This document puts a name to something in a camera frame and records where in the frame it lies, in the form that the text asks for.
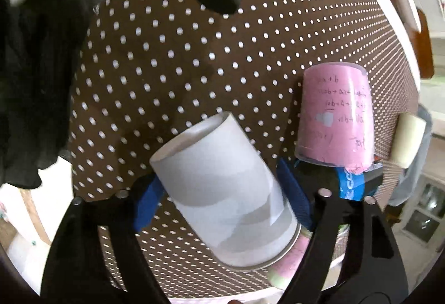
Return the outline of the white ceramic bowl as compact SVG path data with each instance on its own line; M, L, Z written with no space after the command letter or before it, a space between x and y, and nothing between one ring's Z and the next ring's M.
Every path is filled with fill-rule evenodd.
M422 32L422 25L414 0L395 0L402 22L416 33Z

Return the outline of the white paper cup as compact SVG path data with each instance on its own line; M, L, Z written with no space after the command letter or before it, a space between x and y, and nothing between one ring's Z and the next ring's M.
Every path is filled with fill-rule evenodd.
M177 210L226 267L270 266L300 234L279 182L229 112L177 135L149 163Z

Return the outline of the blue black cylindrical container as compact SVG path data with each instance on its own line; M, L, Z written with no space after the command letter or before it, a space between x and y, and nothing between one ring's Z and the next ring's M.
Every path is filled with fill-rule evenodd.
M383 164L374 162L361 174L353 174L344 168L335 168L339 179L339 198L361 201L373 196L383 182Z

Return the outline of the grey covered chair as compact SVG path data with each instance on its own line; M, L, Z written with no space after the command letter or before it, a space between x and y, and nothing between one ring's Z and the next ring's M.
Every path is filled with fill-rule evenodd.
M392 207L397 207L405 203L414 193L419 177L422 173L423 166L426 163L426 157L428 155L428 149L431 143L433 126L431 114L423 105L420 104L418 106L417 114L413 115L426 121L426 129L419 151L412 161L412 164L409 168L402 168L402 171L399 175L398 184L394 187L391 198L388 201L388 205Z

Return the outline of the brown polka dot tablecloth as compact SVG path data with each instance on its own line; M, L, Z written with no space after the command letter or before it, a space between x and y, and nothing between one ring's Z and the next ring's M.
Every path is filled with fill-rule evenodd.
M366 69L376 155L388 158L420 84L392 0L243 0L232 16L196 0L104 0L72 90L74 193L91 202L131 187L162 144L224 110L274 166L296 144L302 74L326 61Z

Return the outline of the cream foam cup lying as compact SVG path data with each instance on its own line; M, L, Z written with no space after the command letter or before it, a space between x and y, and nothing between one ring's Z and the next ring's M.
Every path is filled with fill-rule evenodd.
M426 121L411 113L402 113L397 119L397 126L391 145L389 161L400 168L409 168L419 151Z

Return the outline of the pink paper cup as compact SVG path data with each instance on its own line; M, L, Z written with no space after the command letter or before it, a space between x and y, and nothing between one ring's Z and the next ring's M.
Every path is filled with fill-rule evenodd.
M366 70L348 62L309 68L302 81L296 157L361 174L373 164L374 143Z

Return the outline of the pink green labelled bottle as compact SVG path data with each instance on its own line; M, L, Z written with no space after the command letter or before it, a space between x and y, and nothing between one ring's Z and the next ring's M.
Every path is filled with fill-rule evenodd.
M311 232L304 226L301 228L300 235L290 251L278 262L268 267L267 277L271 286L280 290L285 290L293 278L296 270L302 262L302 258L307 250L311 238ZM344 254L333 259L330 264L330 270L323 285L323 290L333 287L337 284Z

